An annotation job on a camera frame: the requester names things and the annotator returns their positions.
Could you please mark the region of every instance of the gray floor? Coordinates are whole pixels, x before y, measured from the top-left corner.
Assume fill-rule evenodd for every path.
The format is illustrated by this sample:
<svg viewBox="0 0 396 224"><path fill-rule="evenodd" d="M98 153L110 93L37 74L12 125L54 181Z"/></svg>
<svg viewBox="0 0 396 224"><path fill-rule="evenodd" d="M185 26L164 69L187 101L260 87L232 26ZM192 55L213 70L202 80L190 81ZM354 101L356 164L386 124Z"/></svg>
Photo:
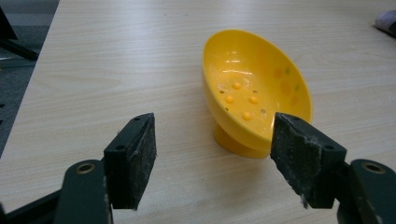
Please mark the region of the gray floor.
<svg viewBox="0 0 396 224"><path fill-rule="evenodd" d="M15 42L39 52L44 44L58 2L59 0L2 0L0 6L18 37ZM19 60L19 63L24 62L18 55L0 49L0 59L5 58ZM0 67L0 69L1 157L26 87L35 69L35 63L26 61L24 65Z"/></svg>

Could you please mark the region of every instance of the raised dot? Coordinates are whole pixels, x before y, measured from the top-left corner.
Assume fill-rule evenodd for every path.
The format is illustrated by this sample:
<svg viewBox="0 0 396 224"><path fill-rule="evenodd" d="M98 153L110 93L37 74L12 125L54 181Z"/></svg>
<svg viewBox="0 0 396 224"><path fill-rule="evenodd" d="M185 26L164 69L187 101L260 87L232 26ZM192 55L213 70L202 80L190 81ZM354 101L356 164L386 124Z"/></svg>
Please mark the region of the raised dot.
<svg viewBox="0 0 396 224"><path fill-rule="evenodd" d="M257 104L258 102L259 102L259 100L257 100L257 97L254 97L254 96L250 96L249 98L248 98L248 101L251 103L251 104Z"/></svg>
<svg viewBox="0 0 396 224"><path fill-rule="evenodd" d="M281 68L278 68L278 69L275 70L275 72L274 72L274 77L275 78L281 78L282 75L283 75L283 71L282 71Z"/></svg>
<svg viewBox="0 0 396 224"><path fill-rule="evenodd" d="M232 104L234 101L232 96L226 96L225 97L225 102L227 102L228 104Z"/></svg>
<svg viewBox="0 0 396 224"><path fill-rule="evenodd" d="M239 90L239 89L242 88L242 85L239 82L235 82L235 83L233 83L233 88L236 89L236 90Z"/></svg>
<svg viewBox="0 0 396 224"><path fill-rule="evenodd" d="M249 112L245 112L242 114L242 119L251 120L251 114Z"/></svg>
<svg viewBox="0 0 396 224"><path fill-rule="evenodd" d="M291 93L291 86L287 81L283 81L282 83L280 83L280 89L285 95L289 95Z"/></svg>
<svg viewBox="0 0 396 224"><path fill-rule="evenodd" d="M297 105L298 104L298 96L293 96L292 98L291 98L291 101L290 101L290 104L291 105Z"/></svg>

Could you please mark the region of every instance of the wooden table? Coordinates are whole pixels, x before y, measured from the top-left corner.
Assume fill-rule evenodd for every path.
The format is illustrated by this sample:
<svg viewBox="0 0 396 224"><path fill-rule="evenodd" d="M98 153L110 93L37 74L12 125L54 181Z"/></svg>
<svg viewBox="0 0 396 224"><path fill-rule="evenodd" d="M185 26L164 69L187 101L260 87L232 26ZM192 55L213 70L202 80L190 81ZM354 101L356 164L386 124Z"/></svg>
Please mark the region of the wooden table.
<svg viewBox="0 0 396 224"><path fill-rule="evenodd" d="M396 41L373 26L392 0L60 2L0 160L12 211L61 187L65 170L103 149L126 122L154 112L158 158L136 212L116 223L336 223L305 210L275 163L215 142L202 49L237 28L297 64L313 124L358 158L396 169Z"/></svg>

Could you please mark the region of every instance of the light wood grain surface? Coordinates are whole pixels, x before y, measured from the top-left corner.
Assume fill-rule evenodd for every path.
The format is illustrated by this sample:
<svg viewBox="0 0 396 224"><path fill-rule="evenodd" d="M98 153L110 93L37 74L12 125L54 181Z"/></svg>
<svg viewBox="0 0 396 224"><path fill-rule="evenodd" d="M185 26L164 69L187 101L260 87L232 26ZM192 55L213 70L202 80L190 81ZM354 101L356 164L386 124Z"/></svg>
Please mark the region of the light wood grain surface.
<svg viewBox="0 0 396 224"><path fill-rule="evenodd" d="M65 170L154 112L158 158L139 209L115 223L336 223L305 210L269 158L219 147L202 49L237 28L279 46L312 94L313 124L358 158L396 169L396 41L373 27L393 0L62 0L0 160L12 211L59 189Z"/></svg>

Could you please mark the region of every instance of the yellow bowl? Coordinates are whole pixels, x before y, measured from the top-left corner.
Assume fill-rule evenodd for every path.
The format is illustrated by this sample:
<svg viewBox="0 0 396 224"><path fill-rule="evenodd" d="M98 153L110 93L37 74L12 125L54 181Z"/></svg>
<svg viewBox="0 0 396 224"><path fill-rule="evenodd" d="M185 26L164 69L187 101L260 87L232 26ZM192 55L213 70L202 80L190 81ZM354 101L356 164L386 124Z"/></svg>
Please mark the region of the yellow bowl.
<svg viewBox="0 0 396 224"><path fill-rule="evenodd" d="M269 41L239 30L204 47L205 97L218 123L215 138L240 156L269 155L275 112L312 120L309 90L297 66Z"/></svg>

